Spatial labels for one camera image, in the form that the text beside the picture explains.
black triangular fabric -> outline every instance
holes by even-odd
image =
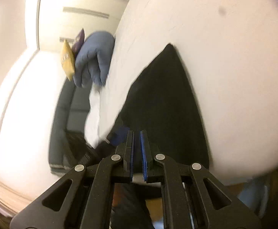
[[[171,44],[132,84],[118,116],[130,130],[146,130],[161,153],[209,167],[204,130],[183,65]]]

round metal rivet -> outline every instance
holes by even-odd
[[[74,167],[74,170],[77,171],[77,172],[80,172],[82,170],[84,170],[84,165],[82,164],[78,164],[77,166]]]
[[[192,164],[192,168],[196,169],[196,170],[199,170],[199,169],[202,168],[202,166],[199,163],[194,163],[194,164]]]
[[[157,159],[157,160],[164,160],[165,158],[166,158],[166,156],[163,155],[163,154],[157,154],[157,155],[156,155],[156,159]]]
[[[113,161],[118,161],[118,160],[120,160],[120,155],[118,155],[118,154],[115,154],[115,155],[112,155],[112,160]]]

silver screw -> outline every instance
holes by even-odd
[[[194,163],[194,164],[192,164],[192,168],[196,169],[196,170],[199,170],[199,169],[202,168],[202,166],[199,163]]]
[[[164,160],[165,158],[166,158],[166,156],[163,155],[163,154],[157,154],[157,155],[156,155],[156,159],[157,159],[157,160]]]
[[[84,170],[84,165],[82,164],[78,164],[77,166],[74,167],[74,170],[77,171],[77,172],[80,172],[82,170]]]
[[[112,155],[112,160],[113,161],[118,161],[118,160],[120,160],[120,155],[118,155],[118,154],[115,154],[115,155]]]

dark spot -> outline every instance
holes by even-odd
[[[225,9],[224,7],[219,6],[219,7],[218,7],[218,13],[219,13],[219,15],[221,15],[221,16],[225,16],[225,15],[227,14],[227,11],[226,11],[226,9]]]

triangular cutout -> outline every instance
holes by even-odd
[[[225,196],[225,194],[220,191],[209,179],[205,178],[204,184],[215,210],[219,210],[231,204],[230,199]]]
[[[68,193],[71,184],[71,179],[66,180],[61,186],[59,186],[42,201],[42,205],[56,212],[59,211],[62,207],[63,201]]]

